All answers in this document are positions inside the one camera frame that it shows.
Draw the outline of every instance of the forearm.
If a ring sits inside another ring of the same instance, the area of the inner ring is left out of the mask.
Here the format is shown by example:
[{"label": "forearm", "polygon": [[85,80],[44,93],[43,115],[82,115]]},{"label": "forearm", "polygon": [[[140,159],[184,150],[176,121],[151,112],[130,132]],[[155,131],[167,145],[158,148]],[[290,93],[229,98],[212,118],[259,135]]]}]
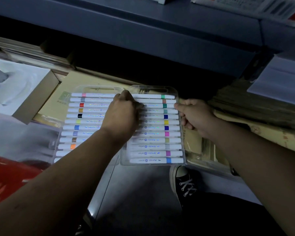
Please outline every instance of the forearm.
[{"label": "forearm", "polygon": [[74,235],[106,166],[121,147],[104,129],[94,133],[0,203],[0,235]]},{"label": "forearm", "polygon": [[282,229],[295,235],[295,152],[217,118],[207,132]]}]

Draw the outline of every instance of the hand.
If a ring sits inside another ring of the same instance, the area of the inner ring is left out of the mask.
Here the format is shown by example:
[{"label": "hand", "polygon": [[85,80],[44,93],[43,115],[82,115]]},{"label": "hand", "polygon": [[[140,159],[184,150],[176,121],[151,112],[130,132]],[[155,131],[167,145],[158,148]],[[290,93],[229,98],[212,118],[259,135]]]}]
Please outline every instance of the hand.
[{"label": "hand", "polygon": [[116,94],[110,103],[101,130],[106,130],[114,141],[125,144],[139,125],[139,109],[142,103],[136,102],[128,90]]},{"label": "hand", "polygon": [[216,117],[213,109],[205,101],[191,98],[182,103],[175,103],[174,107],[180,111],[183,126],[188,129],[196,128],[202,137],[208,138],[209,127]]}]

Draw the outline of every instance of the marker set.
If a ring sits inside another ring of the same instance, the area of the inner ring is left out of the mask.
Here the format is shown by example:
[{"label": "marker set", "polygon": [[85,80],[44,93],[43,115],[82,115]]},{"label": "marker set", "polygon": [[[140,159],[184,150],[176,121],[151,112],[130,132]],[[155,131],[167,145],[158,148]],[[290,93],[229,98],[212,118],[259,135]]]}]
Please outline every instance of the marker set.
[{"label": "marker set", "polygon": [[[132,96],[144,107],[140,110],[137,130],[128,141],[126,150],[120,154],[121,164],[183,164],[185,156],[181,123],[178,111],[174,108],[177,94],[140,94],[137,87],[141,86],[131,86],[135,91],[129,91],[137,92]],[[76,89],[78,91],[71,94],[54,162],[101,128],[105,113],[115,96],[115,93],[87,93],[81,87]]]}]

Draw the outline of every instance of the person's left arm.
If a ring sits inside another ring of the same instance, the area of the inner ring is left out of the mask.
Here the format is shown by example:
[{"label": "person's left arm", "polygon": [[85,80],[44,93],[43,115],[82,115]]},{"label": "person's left arm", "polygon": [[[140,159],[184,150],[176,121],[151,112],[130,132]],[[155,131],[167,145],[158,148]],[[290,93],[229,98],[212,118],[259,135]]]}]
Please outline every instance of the person's left arm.
[{"label": "person's left arm", "polygon": [[0,203],[1,235],[74,235],[111,158],[138,126],[128,91],[115,96],[102,127]]}]

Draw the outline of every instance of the person's right arm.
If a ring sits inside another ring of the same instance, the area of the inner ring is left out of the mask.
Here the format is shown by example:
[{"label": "person's right arm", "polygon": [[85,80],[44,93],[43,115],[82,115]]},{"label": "person's right arm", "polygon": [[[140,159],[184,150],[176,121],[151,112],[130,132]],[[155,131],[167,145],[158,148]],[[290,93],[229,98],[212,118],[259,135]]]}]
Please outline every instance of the person's right arm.
[{"label": "person's right arm", "polygon": [[295,235],[295,152],[215,117],[202,100],[175,108],[182,124],[213,141],[285,233]]}]

